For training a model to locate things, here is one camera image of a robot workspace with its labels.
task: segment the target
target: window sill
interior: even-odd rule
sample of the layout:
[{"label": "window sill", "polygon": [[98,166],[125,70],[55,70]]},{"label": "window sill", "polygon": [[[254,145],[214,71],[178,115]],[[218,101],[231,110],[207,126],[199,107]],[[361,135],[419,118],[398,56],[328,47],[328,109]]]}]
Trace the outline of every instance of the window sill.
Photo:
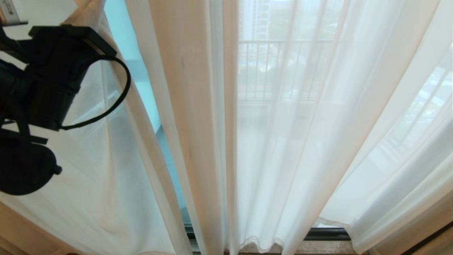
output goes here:
[{"label": "window sill", "polygon": [[[192,250],[194,254],[200,254],[200,249],[198,247],[197,241],[190,239],[190,244],[192,245]],[[274,244],[269,252],[265,254],[281,254],[282,247],[280,245]],[[243,247],[239,251],[240,255],[248,254],[259,254],[258,249],[255,243],[250,243]],[[304,255],[357,255],[352,249],[351,241],[310,241],[305,240],[299,246],[295,254],[304,254]]]}]

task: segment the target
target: sheer curtain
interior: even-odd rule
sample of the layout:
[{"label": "sheer curtain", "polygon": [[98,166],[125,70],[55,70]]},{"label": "sheer curtain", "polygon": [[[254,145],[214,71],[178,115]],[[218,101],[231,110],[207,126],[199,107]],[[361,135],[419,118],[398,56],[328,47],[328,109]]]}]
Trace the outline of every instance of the sheer curtain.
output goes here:
[{"label": "sheer curtain", "polygon": [[[7,28],[11,38],[26,39],[33,25],[65,21],[92,27],[116,48],[103,0],[22,3],[29,24]],[[24,66],[5,54],[1,57]],[[65,124],[104,112],[124,85],[121,66],[93,64]],[[3,203],[87,254],[191,253],[176,195],[135,84],[121,106],[94,124],[59,132],[31,127],[31,133],[49,138],[47,146],[63,172],[32,194],[0,194]]]},{"label": "sheer curtain", "polygon": [[[76,8],[48,3],[58,15],[29,1],[32,24]],[[77,3],[67,22],[115,44],[104,1]],[[255,242],[291,255],[317,221],[391,255],[415,241],[389,249],[392,236],[452,215],[450,0],[125,3],[202,254]],[[107,108],[124,78],[93,65],[68,123]],[[32,133],[63,173],[2,202],[90,254],[191,252],[135,85],[98,123]]]},{"label": "sheer curtain", "polygon": [[203,254],[448,201],[451,1],[126,2]]}]

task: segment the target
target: glass pane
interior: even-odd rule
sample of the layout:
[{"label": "glass pane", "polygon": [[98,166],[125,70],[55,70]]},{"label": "glass pane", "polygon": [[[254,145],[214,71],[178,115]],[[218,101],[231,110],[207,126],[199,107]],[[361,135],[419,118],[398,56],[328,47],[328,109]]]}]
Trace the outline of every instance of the glass pane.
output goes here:
[{"label": "glass pane", "polygon": [[[285,99],[315,99],[343,0],[329,0],[324,15],[318,17],[320,2],[298,2],[289,43],[293,1],[239,2],[238,100],[269,101],[277,87],[284,88]],[[320,30],[315,34],[318,22]],[[285,49],[289,54],[283,63]]]},{"label": "glass pane", "polygon": [[184,225],[192,225],[189,218],[189,212],[187,211],[186,201],[184,200],[183,190],[181,189],[181,184],[179,183],[176,167],[173,162],[173,156],[171,154],[170,147],[167,142],[167,138],[165,137],[164,129],[162,126],[157,131],[156,136],[159,142],[160,150],[164,155],[165,164],[167,165],[168,171],[170,173],[174,190],[176,191],[176,197],[178,199],[179,209],[181,210],[181,215],[183,217],[183,223]]},{"label": "glass pane", "polygon": [[159,112],[157,110],[156,101],[154,99],[153,90],[148,77],[148,71],[146,70],[138,48],[135,32],[129,18],[129,13],[127,12],[125,1],[108,0],[105,4],[104,11],[106,13],[113,38],[130,70],[131,76],[145,106],[154,132],[156,132],[160,149],[170,173],[173,187],[176,191],[178,205],[183,217],[183,223],[185,225],[190,225],[190,218],[178,175],[176,173],[173,157],[160,122]]}]

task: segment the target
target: balcony railing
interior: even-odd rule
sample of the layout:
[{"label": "balcony railing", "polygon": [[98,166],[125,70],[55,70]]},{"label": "balcony railing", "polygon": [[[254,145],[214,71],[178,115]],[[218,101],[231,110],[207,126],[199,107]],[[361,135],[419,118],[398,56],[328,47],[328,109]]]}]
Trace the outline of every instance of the balcony railing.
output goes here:
[{"label": "balcony railing", "polygon": [[[322,65],[332,40],[318,40],[310,60],[312,40],[243,40],[239,41],[238,99],[268,101],[276,86],[284,86],[283,97],[292,100],[313,100]],[[288,60],[283,51],[289,48]],[[281,75],[285,64],[284,75]]]}]

